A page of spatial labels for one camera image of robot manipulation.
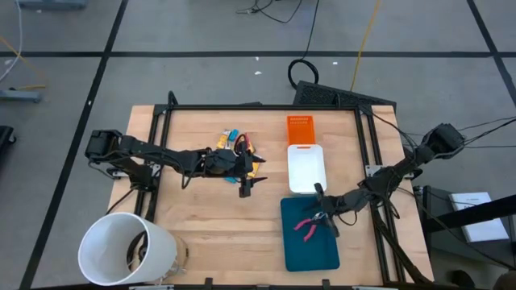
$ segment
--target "white bucket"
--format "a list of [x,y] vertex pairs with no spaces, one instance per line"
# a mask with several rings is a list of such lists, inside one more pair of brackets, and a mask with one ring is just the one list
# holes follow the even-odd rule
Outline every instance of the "white bucket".
[[[130,271],[126,255],[133,238],[147,232],[148,247],[142,263]],[[112,213],[95,222],[82,238],[78,260],[90,282],[120,285],[157,280],[177,257],[175,238],[167,231],[132,213]]]

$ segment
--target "teal mat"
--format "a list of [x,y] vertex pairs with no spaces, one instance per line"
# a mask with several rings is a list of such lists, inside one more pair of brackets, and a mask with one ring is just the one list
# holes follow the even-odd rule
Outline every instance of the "teal mat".
[[319,207],[306,210],[316,201],[316,197],[281,200],[283,246],[288,271],[332,270],[340,267],[337,241],[324,222],[317,225],[317,230],[307,242],[303,241],[303,237],[308,234],[310,225],[304,225],[299,230],[293,229],[300,221],[313,217],[321,210]]

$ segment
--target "gray floor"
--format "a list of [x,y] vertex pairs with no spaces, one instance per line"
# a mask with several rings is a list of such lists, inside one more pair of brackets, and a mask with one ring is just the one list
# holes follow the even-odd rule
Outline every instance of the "gray floor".
[[[119,0],[90,0],[83,11],[24,11],[27,51],[102,51]],[[275,23],[263,15],[236,15],[252,1],[130,0],[114,51],[207,52],[293,51],[306,46],[315,1],[304,1],[293,21]],[[274,3],[270,13],[285,18],[294,0]],[[360,46],[374,0],[321,1],[313,50],[355,51]],[[499,51],[516,51],[516,3],[476,1]],[[17,14],[11,1],[0,3],[0,35],[17,46]],[[367,51],[487,52],[466,1],[382,3]],[[289,104],[294,91],[286,79],[292,57],[111,58],[90,115],[79,153],[33,286],[84,283],[77,248],[86,229],[103,215],[112,183],[87,168],[82,155],[93,129],[125,131],[130,109],[165,102],[171,89],[180,103]],[[6,59],[0,59],[3,66]],[[0,124],[14,126],[19,141],[0,168],[0,288],[17,288],[68,153],[98,58],[31,58],[45,71],[48,88],[40,104],[0,103]],[[310,58],[322,85],[349,89],[354,58]],[[504,59],[516,76],[516,59]],[[310,73],[295,68],[300,79]],[[34,84],[33,72],[19,64],[1,88]],[[400,127],[424,133],[440,122],[458,127],[516,115],[516,107],[492,58],[364,58],[357,93],[398,103]],[[471,130],[473,136],[482,130]],[[493,133],[477,145],[516,144],[516,127]],[[459,192],[489,191],[493,198],[513,194],[514,149],[476,149],[426,166],[418,184]],[[458,267],[490,287],[503,271],[443,252],[432,263],[436,278]]]

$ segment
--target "white paper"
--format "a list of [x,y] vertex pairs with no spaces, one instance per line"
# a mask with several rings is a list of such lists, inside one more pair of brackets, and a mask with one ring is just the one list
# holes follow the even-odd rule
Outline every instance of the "white paper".
[[[452,193],[450,194],[450,200],[453,204],[454,210],[457,211],[467,209],[473,205],[491,202],[491,197],[489,196],[489,193]],[[509,238],[506,228],[501,223],[500,218],[463,226],[462,230],[468,242],[494,241]]]

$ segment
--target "orange container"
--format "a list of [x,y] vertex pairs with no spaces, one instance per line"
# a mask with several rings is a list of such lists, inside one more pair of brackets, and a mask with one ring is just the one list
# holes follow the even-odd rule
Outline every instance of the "orange container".
[[287,116],[289,145],[315,144],[314,119],[312,116]]

